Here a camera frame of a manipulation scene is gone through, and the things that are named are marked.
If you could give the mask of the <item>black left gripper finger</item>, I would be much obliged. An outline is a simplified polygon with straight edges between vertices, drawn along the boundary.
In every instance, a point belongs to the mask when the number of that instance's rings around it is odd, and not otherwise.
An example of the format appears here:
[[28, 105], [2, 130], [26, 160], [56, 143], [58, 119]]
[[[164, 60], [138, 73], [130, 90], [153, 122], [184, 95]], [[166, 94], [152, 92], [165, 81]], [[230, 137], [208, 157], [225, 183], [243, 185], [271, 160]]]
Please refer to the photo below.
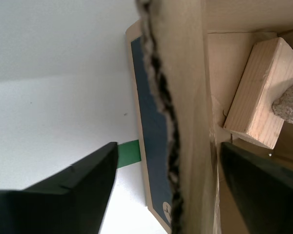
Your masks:
[[221, 165], [249, 233], [293, 234], [292, 170], [229, 142]]
[[24, 190], [0, 190], [0, 234], [97, 234], [117, 165], [110, 142]]

